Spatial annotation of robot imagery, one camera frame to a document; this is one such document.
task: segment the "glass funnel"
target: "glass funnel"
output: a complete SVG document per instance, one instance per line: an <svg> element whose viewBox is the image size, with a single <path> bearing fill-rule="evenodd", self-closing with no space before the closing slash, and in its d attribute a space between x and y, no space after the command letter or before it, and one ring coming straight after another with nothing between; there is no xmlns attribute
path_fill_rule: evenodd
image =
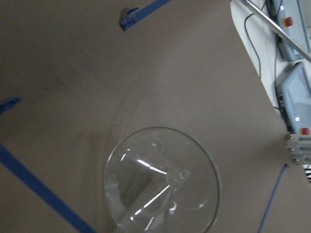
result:
<svg viewBox="0 0 311 233"><path fill-rule="evenodd" d="M220 180L211 156L195 140L152 127L114 148L104 193L126 233L205 233L216 220Z"/></svg>

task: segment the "blue painter's tape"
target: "blue painter's tape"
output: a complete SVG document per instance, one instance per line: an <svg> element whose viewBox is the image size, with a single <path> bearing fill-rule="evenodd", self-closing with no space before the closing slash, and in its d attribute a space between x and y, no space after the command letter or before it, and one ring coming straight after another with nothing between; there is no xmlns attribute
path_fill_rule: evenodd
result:
<svg viewBox="0 0 311 233"><path fill-rule="evenodd" d="M264 214L263 214L263 217L262 217L262 220L261 220L261 222L260 222L260 226L259 226L259 229L258 229L257 233L261 233L261 232L262 232L262 229L263 229L263 227L264 227L264 224L265 224L265 222L266 222L266 219L267 219L267 217L268 217L268 214L269 214L269 211L270 211L270 208L271 208L271 205L272 205L272 201L273 201L273 199L274 199L274 197L275 197L275 195L276 195L277 188L278 188L278 186L279 186L279 184L280 184L280 182L281 182L281 178L282 178L282 176L284 175L284 171L285 171L287 168L289 168L289 167L290 167L290 166L288 166L287 164L284 164L284 166L282 167L282 169L281 169L281 171L280 171L280 174L278 175L278 178L277 178L277 180L276 180L276 184L275 184L275 186L274 186L274 188L273 188L272 194L271 194L271 196L270 196L270 199L269 199L269 202L268 202L268 204L267 204L266 210L265 210L265 212L264 212Z"/></svg>
<svg viewBox="0 0 311 233"><path fill-rule="evenodd" d="M138 23L157 9L159 9L161 6L165 5L168 3L170 0L156 0L146 6L145 8L141 9L140 11L138 8L133 8L129 11L127 11L124 21L120 23L120 26L124 31L132 27L134 24Z"/></svg>
<svg viewBox="0 0 311 233"><path fill-rule="evenodd" d="M10 108L12 108L15 104L17 104L18 102L20 102L20 99L13 97L13 98L10 98L9 100L1 103L0 104L0 114L6 112Z"/></svg>
<svg viewBox="0 0 311 233"><path fill-rule="evenodd" d="M95 231L0 144L0 161L81 233Z"/></svg>

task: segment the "red emergency stop button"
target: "red emergency stop button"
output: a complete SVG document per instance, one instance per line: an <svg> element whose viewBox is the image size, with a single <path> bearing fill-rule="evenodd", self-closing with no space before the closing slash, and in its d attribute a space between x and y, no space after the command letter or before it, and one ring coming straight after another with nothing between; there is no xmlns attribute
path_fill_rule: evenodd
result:
<svg viewBox="0 0 311 233"><path fill-rule="evenodd" d="M300 128L300 133L302 135L310 135L310 128Z"/></svg>
<svg viewBox="0 0 311 233"><path fill-rule="evenodd" d="M293 22L293 18L292 17L288 17L283 19L283 23L285 27L290 27L293 26L294 22Z"/></svg>

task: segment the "black cable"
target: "black cable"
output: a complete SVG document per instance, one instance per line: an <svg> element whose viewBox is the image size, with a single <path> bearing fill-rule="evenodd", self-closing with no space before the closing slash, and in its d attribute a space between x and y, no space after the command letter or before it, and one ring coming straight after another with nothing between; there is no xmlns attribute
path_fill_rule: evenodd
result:
<svg viewBox="0 0 311 233"><path fill-rule="evenodd" d="M274 81L276 80L276 61L277 61L277 55L278 55L278 49L277 49L278 40L279 40L279 37L276 34L276 55L274 57Z"/></svg>
<svg viewBox="0 0 311 233"><path fill-rule="evenodd" d="M277 13L276 13L276 18L275 18L275 20L276 20L277 17L278 17L278 14L279 14L279 12L280 12L281 5L282 5L282 4L283 4L283 0L281 0L280 6L278 6L278 10L277 10Z"/></svg>
<svg viewBox="0 0 311 233"><path fill-rule="evenodd" d="M264 2L264 4L263 4L261 10L264 9L264 7L265 7L266 4L267 4L267 0ZM254 44L253 44L253 41L251 40L251 37L249 36L248 30L247 30L247 27L246 27L246 22L247 22L247 20L248 20L251 16L253 16L253 15L254 15L254 13L250 14L248 17L245 18L245 20L244 20L244 28L245 28L246 36L247 36L249 42L251 43L251 46L252 46L252 48L253 48L253 50L254 50L256 56L257 56L257 59L258 59L258 64L259 64L259 78L261 79L261 61L260 61L259 55L258 55L258 53L257 53L257 50L255 49L255 46L254 46Z"/></svg>

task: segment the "metal bracket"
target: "metal bracket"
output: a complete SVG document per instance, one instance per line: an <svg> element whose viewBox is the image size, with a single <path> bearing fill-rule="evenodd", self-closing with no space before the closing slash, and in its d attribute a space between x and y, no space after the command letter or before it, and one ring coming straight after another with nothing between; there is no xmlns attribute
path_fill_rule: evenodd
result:
<svg viewBox="0 0 311 233"><path fill-rule="evenodd" d="M311 163L311 135L291 134L286 147L297 165Z"/></svg>

